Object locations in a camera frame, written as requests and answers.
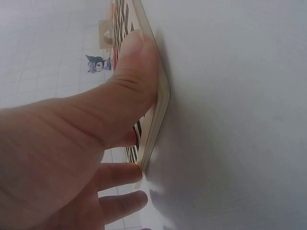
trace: white wall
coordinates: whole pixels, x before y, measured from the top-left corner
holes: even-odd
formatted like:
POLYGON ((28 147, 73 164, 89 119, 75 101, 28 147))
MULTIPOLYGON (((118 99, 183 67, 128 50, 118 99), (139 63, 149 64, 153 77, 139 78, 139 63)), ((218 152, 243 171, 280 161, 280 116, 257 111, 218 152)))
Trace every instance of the white wall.
POLYGON ((142 2, 172 85, 143 226, 307 229, 307 2, 142 2))

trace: hand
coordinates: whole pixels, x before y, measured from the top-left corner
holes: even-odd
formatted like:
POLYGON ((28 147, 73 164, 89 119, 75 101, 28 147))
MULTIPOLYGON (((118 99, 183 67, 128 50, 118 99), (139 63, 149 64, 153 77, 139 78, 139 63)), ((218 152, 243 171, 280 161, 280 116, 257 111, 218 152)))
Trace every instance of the hand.
POLYGON ((145 193, 98 199, 138 181, 132 164, 100 164, 136 141, 131 127, 155 100, 157 53, 135 31, 113 77, 82 94, 0 111, 0 229, 100 230, 144 207, 145 193))

